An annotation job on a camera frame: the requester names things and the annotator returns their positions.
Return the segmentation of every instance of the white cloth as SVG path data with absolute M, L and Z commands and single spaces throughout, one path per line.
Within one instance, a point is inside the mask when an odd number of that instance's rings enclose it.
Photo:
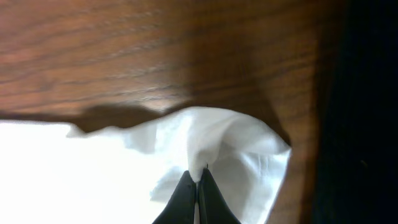
M 236 217 L 264 223 L 289 155 L 263 122 L 218 108 L 89 134 L 0 120 L 0 223 L 152 223 L 183 172 L 199 181 L 207 164 Z

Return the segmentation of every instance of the wood grain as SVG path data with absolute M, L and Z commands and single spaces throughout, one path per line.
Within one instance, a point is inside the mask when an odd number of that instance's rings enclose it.
M 267 122 L 294 153 L 268 223 L 309 223 L 343 1 L 0 0 L 0 119 L 130 127 L 186 106 Z

